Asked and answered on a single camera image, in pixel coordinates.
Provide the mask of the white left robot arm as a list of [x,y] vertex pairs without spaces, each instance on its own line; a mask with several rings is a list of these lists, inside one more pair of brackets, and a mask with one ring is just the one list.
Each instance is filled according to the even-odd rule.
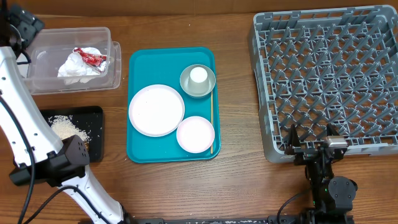
[[36,183],[57,187],[79,204],[93,223],[134,223],[133,217],[102,187],[90,169],[85,143],[73,135],[60,137],[48,125],[31,97],[19,71],[17,58],[44,28],[44,23],[17,4],[1,1],[1,129],[14,155],[9,174],[15,185],[28,185],[19,223],[25,219]]

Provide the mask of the white tissue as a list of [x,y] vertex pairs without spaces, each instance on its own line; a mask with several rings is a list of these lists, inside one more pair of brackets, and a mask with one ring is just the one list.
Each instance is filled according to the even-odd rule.
[[58,69],[58,77],[65,77],[63,80],[66,85],[74,83],[87,83],[91,80],[88,76],[97,75],[82,59],[81,55],[71,53],[65,63]]

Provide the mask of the white paper cup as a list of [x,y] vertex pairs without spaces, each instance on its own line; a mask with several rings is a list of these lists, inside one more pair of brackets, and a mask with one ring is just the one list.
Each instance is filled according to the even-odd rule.
[[203,67],[193,67],[189,73],[188,90],[199,95],[208,89],[208,72]]

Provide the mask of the large white plate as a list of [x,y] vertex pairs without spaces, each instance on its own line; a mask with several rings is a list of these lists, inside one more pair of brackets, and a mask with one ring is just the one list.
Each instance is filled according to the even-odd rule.
[[132,98],[128,110],[132,126],[149,137],[172,133],[182,122],[185,104],[181,95],[167,85],[149,85]]

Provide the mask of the pile of white rice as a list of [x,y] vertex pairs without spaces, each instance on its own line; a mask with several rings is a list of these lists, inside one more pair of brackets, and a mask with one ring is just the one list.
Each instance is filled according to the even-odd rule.
[[52,130],[57,134],[60,139],[66,139],[71,136],[77,135],[84,142],[90,141],[90,137],[87,132],[78,128],[75,124],[72,123],[71,116],[51,116],[48,121]]

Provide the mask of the red snack wrapper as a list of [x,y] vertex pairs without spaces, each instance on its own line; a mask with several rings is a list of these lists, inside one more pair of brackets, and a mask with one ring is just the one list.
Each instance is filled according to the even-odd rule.
[[102,54],[89,53],[82,48],[75,48],[73,52],[78,53],[82,61],[98,73],[103,73],[106,68],[107,56]]

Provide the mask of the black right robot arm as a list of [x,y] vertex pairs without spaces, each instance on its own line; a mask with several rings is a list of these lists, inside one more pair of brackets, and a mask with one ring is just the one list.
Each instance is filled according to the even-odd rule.
[[347,213],[353,209],[353,200],[358,190],[355,181],[343,176],[335,176],[332,170],[334,161],[343,159],[348,149],[345,138],[338,134],[331,124],[326,126],[326,139],[317,148],[302,148],[296,126],[291,125],[285,153],[295,156],[294,164],[305,167],[305,175],[310,187],[288,199],[277,213],[281,223],[281,212],[297,197],[312,193],[313,207],[306,208],[294,218],[295,223],[353,223]]

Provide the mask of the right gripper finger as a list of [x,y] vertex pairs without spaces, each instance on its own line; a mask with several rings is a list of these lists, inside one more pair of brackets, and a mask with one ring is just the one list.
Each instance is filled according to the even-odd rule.
[[328,123],[326,126],[326,135],[327,136],[339,136],[340,134],[337,132],[337,130],[331,123]]
[[287,146],[289,149],[295,149],[300,147],[300,139],[298,137],[296,126],[294,124],[290,126]]

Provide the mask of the grey bowl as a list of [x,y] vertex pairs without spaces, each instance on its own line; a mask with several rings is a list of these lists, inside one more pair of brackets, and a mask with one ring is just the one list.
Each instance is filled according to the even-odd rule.
[[[192,92],[190,92],[188,90],[188,86],[187,86],[189,73],[193,67],[203,67],[208,72],[208,89],[206,92],[199,94],[199,95],[196,95],[196,94],[193,94]],[[194,98],[202,98],[202,97],[205,97],[206,95],[210,94],[211,91],[214,89],[215,85],[216,85],[216,75],[212,71],[212,69],[210,69],[209,67],[207,67],[205,65],[200,65],[200,64],[190,65],[184,69],[184,71],[181,73],[181,76],[180,76],[180,86],[181,86],[182,90],[186,94],[188,94]]]

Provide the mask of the small white plate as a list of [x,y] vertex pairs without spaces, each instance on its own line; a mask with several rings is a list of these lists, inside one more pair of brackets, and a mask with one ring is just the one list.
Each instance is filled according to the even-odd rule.
[[191,116],[184,119],[179,124],[176,135],[179,146],[194,154],[205,152],[215,140],[213,125],[201,116]]

